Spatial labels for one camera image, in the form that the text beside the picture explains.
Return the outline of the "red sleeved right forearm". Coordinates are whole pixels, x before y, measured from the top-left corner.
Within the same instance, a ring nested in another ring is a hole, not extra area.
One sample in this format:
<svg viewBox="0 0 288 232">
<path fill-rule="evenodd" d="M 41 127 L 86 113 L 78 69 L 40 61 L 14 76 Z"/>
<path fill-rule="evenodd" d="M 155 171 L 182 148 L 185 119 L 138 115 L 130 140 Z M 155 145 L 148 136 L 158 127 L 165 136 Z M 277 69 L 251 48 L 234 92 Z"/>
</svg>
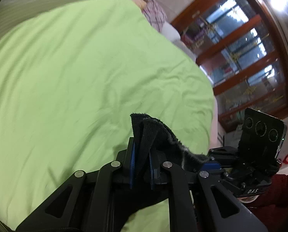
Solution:
<svg viewBox="0 0 288 232">
<path fill-rule="evenodd" d="M 288 175 L 274 175 L 267 191 L 246 207 L 268 231 L 288 231 Z"/>
</svg>

